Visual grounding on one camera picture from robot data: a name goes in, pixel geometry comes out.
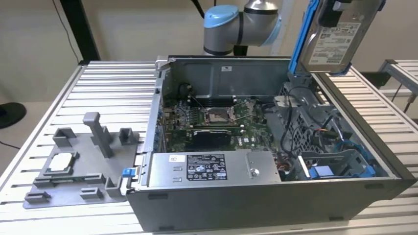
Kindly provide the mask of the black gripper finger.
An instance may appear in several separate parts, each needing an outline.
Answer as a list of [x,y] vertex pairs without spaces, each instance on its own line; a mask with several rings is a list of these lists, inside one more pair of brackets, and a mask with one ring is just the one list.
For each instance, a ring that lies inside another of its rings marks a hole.
[[342,12],[334,9],[335,3],[339,5],[341,2],[337,0],[327,0],[323,4],[321,14],[321,26],[322,27],[337,27]]

